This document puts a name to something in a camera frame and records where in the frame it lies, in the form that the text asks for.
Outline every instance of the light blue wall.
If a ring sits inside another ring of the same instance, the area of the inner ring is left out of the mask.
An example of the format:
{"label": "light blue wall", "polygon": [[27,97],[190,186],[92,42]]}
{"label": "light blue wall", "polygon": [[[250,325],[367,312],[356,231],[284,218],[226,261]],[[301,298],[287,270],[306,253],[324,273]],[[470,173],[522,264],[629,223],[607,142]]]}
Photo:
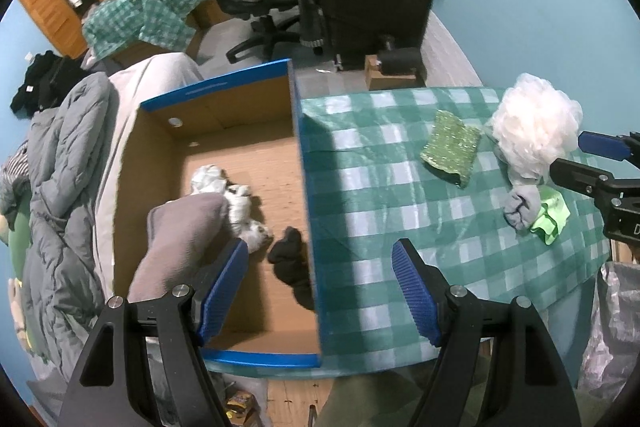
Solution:
{"label": "light blue wall", "polygon": [[580,102],[584,129],[640,130],[640,22],[627,0],[434,0],[433,10],[487,86],[535,74]]}
{"label": "light blue wall", "polygon": [[[15,152],[29,130],[29,120],[17,119],[9,108],[29,66],[24,57],[30,52],[35,55],[53,49],[22,5],[14,0],[0,21],[0,162]],[[30,403],[31,391],[26,381],[34,376],[15,336],[7,293],[10,277],[14,275],[9,249],[0,243],[0,362],[22,399]]]}

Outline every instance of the brown cloth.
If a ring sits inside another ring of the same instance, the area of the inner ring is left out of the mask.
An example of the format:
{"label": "brown cloth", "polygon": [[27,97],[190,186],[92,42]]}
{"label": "brown cloth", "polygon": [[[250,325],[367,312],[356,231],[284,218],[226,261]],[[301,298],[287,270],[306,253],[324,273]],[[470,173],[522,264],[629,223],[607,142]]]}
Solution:
{"label": "brown cloth", "polygon": [[129,302],[157,299],[184,283],[223,226],[228,203],[204,192],[153,208],[146,220],[149,248],[129,287]]}

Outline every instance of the neon green cloth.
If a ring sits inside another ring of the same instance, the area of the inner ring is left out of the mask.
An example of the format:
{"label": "neon green cloth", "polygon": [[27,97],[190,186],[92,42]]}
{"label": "neon green cloth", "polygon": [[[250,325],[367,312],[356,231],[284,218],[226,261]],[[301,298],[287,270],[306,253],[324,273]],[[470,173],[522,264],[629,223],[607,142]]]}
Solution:
{"label": "neon green cloth", "polygon": [[560,192],[546,185],[541,185],[538,189],[542,206],[538,217],[531,225],[531,232],[540,230],[540,235],[544,234],[545,244],[551,245],[564,229],[571,212]]}
{"label": "neon green cloth", "polygon": [[431,139],[420,158],[432,167],[458,177],[456,185],[466,187],[478,154],[481,131],[466,125],[449,111],[436,111]]}

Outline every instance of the checkered fabric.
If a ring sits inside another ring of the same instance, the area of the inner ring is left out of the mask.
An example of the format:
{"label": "checkered fabric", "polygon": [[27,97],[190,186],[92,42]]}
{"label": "checkered fabric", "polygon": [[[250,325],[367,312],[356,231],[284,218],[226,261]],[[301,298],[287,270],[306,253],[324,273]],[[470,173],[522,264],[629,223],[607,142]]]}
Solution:
{"label": "checkered fabric", "polygon": [[[482,126],[502,93],[398,89],[301,101],[322,367],[287,371],[287,378],[367,373],[436,356],[418,335],[392,270],[391,247],[400,237],[449,283],[482,299],[526,295],[539,311],[605,262],[602,218],[580,194],[560,189],[571,216],[549,247],[507,224],[502,205],[510,184],[486,136],[466,188],[443,181],[420,160],[438,109]],[[572,159],[595,166],[580,152]]]}
{"label": "checkered fabric", "polygon": [[185,17],[204,0],[106,0],[89,15],[82,34],[98,60],[136,41],[183,52],[195,35]]}

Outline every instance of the metal screw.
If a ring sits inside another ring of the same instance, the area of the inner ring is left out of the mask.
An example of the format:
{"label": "metal screw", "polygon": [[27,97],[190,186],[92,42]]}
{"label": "metal screw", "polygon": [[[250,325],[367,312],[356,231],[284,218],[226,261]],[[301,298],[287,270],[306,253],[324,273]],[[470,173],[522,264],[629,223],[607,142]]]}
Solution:
{"label": "metal screw", "polygon": [[524,295],[518,295],[516,297],[516,304],[521,308],[528,308],[529,306],[531,306],[531,301],[528,297],[525,297]]}
{"label": "metal screw", "polygon": [[124,302],[124,299],[122,297],[118,295],[114,295],[113,297],[111,297],[111,299],[107,301],[107,306],[114,310],[122,306],[123,302]]}
{"label": "metal screw", "polygon": [[171,293],[174,297],[184,297],[189,293],[191,288],[189,288],[186,284],[178,284],[174,286],[174,289],[171,290]]}
{"label": "metal screw", "polygon": [[467,293],[466,288],[464,286],[460,286],[456,284],[450,288],[451,295],[454,297],[464,297]]}

